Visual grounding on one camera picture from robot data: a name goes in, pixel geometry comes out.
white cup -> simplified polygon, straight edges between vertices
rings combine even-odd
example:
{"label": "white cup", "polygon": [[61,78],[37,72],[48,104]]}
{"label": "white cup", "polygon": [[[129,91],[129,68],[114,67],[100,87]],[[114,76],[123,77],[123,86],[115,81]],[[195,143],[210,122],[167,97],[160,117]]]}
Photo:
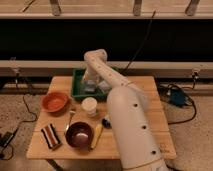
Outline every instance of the white cup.
{"label": "white cup", "polygon": [[97,114],[97,104],[95,98],[87,97],[82,101],[81,107],[84,109],[88,117],[93,117]]}

black wall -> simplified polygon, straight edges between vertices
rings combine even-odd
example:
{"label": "black wall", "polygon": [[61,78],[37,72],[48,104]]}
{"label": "black wall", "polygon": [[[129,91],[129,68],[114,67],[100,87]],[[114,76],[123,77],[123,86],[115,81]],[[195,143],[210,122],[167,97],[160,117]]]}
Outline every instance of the black wall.
{"label": "black wall", "polygon": [[[130,60],[149,20],[0,20],[0,59],[83,60],[104,48]],[[154,20],[137,61],[213,61],[213,20]]]}

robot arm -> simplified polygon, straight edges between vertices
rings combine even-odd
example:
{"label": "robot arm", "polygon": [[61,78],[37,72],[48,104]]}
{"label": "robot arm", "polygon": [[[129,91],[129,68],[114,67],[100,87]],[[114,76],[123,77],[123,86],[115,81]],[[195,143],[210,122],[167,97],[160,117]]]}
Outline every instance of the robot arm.
{"label": "robot arm", "polygon": [[85,78],[99,74],[112,86],[107,108],[124,170],[168,171],[144,115],[145,93],[123,75],[108,67],[103,49],[85,53]]}

wooden bowl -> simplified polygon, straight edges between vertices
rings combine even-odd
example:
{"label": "wooden bowl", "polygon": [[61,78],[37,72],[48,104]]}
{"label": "wooden bowl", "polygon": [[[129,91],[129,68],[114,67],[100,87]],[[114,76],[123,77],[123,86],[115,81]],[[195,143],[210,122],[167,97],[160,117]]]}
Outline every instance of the wooden bowl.
{"label": "wooden bowl", "polygon": [[63,92],[50,92],[42,99],[42,108],[46,112],[58,112],[66,105],[68,96]]}
{"label": "wooden bowl", "polygon": [[85,122],[76,122],[66,132],[67,143],[77,149],[89,149],[93,139],[93,130]]}

tiled floor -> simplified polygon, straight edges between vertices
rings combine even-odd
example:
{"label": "tiled floor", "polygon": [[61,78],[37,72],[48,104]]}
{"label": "tiled floor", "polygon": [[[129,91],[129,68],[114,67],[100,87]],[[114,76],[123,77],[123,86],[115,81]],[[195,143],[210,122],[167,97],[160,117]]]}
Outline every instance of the tiled floor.
{"label": "tiled floor", "polygon": [[[30,109],[36,113],[40,110],[41,96],[26,96]],[[178,169],[187,171],[213,170],[213,97],[193,97],[196,102],[197,117],[185,124],[170,126],[171,135],[177,151],[177,159],[170,162]],[[169,121],[190,117],[192,109],[177,109],[163,103]],[[13,131],[22,119],[30,119],[21,95],[0,95],[0,133]],[[1,171],[43,171],[53,170],[46,161],[26,159],[35,123],[24,123],[12,141],[14,157],[9,161],[0,160]],[[65,170],[121,170],[119,160],[95,161],[57,161]]]}

